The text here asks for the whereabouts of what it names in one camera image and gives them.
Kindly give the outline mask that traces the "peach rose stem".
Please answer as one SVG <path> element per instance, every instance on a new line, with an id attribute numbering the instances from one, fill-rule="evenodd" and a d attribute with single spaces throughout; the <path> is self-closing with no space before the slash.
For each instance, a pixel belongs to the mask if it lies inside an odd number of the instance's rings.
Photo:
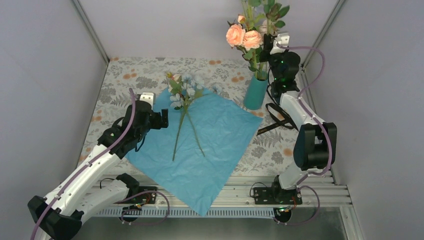
<path id="1" fill-rule="evenodd" d="M 248 62 L 248 69 L 258 80 L 263 80 L 265 62 L 261 56 L 265 52 L 264 37 L 255 27 L 255 22 L 239 14 L 233 22 L 228 22 L 225 40 L 233 49 L 241 51 L 242 58 Z"/>

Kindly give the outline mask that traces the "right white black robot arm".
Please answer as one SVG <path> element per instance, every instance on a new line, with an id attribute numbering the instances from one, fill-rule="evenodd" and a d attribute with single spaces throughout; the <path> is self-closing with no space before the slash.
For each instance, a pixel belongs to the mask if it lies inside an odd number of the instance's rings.
<path id="1" fill-rule="evenodd" d="M 289 46 L 286 33 L 263 36 L 262 62 L 268 62 L 273 81 L 270 97 L 273 107 L 282 110 L 284 121 L 275 120 L 277 125 L 296 129 L 297 139 L 293 149 L 293 163 L 277 175 L 271 187 L 258 195 L 261 203 L 288 204 L 300 201 L 299 185 L 310 176 L 322 176 L 335 161 L 337 127 L 326 122 L 313 112 L 302 97 L 296 76 L 301 65 L 295 47 Z"/>

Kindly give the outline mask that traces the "black ribbon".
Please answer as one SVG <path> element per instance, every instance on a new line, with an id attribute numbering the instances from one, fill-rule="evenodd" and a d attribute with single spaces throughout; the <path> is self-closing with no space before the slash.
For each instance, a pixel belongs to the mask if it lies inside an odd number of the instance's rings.
<path id="1" fill-rule="evenodd" d="M 269 132 L 270 130 L 276 129 L 278 127 L 283 127 L 288 130 L 295 129 L 298 131 L 298 127 L 296 126 L 292 117 L 285 110 L 283 110 L 279 105 L 275 103 L 267 103 L 265 107 L 271 119 L 274 121 L 274 123 L 266 127 L 260 128 L 256 133 L 257 136 L 264 134 L 266 132 Z M 270 112 L 269 108 L 275 110 L 278 114 L 280 114 L 282 116 L 282 119 L 280 119 L 279 117 L 275 116 L 272 112 Z"/>

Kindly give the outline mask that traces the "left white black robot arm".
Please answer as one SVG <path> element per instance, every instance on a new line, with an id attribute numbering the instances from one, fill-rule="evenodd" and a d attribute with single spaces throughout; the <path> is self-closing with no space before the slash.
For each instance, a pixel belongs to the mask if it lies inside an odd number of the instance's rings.
<path id="1" fill-rule="evenodd" d="M 87 192 L 128 152 L 139 150 L 149 130 L 168 127 L 168 110 L 154 112 L 153 104 L 153 96 L 133 100 L 125 116 L 103 132 L 88 157 L 62 183 L 44 197 L 35 195 L 28 202 L 35 223 L 30 239 L 71 240 L 104 208 L 139 197 L 138 181 L 126 173 L 95 193 Z"/>

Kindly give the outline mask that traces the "blue wrapping paper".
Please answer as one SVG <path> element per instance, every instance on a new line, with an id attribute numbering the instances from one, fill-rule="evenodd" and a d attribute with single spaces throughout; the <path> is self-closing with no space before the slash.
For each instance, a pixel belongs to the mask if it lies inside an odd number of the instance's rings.
<path id="1" fill-rule="evenodd" d="M 241 160 L 262 118 L 208 92 L 181 116 L 163 90 L 155 111 L 168 109 L 167 128 L 150 130 L 126 158 L 200 216 L 205 216 Z"/>

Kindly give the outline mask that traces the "artificial flower bouquet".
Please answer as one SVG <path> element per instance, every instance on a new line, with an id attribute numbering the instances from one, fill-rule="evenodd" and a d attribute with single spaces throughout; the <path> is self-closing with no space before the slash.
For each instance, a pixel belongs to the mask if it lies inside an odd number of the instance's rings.
<path id="1" fill-rule="evenodd" d="M 172 160 L 174 161 L 176 158 L 178 141 L 185 119 L 188 119 L 197 146 L 200 152 L 204 155 L 205 153 L 203 151 L 203 148 L 201 147 L 198 133 L 194 126 L 189 108 L 196 100 L 202 97 L 211 94 L 220 94 L 221 89 L 219 87 L 206 88 L 203 78 L 198 75 L 193 75 L 191 73 L 180 74 L 169 71 L 165 74 L 165 77 L 168 80 L 168 92 L 170 93 L 169 99 L 171 101 L 170 107 L 176 111 L 180 111 L 180 118 L 174 142 Z"/>

